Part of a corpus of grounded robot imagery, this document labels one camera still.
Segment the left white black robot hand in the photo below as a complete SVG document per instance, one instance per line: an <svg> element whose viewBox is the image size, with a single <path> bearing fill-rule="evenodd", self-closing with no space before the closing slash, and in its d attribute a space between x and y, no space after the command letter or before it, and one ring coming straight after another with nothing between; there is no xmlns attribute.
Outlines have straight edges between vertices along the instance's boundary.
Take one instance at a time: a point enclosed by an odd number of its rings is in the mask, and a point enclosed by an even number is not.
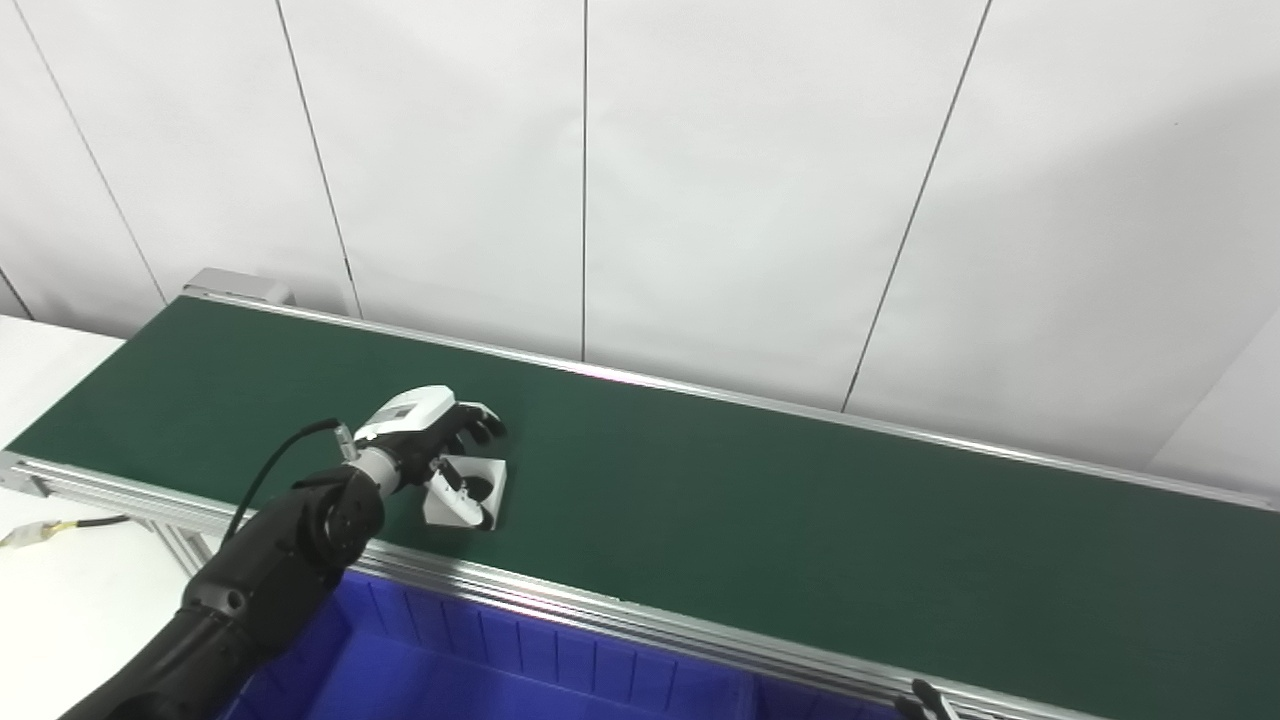
<svg viewBox="0 0 1280 720"><path fill-rule="evenodd" d="M507 433L484 404L460 401L447 386L402 392L344 438L344 462L367 477L383 498L407 488L422 491L422 519L430 527L494 530L507 466L474 456Z"/></svg>

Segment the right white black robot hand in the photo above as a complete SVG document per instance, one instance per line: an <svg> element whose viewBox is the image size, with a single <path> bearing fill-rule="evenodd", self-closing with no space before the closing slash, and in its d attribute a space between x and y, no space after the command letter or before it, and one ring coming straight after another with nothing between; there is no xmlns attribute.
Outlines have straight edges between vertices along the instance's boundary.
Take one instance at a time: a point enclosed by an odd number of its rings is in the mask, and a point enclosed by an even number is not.
<svg viewBox="0 0 1280 720"><path fill-rule="evenodd" d="M950 698L932 683L914 678L910 694L899 694L892 702L895 712L901 719L914 720L959 720L963 716Z"/></svg>

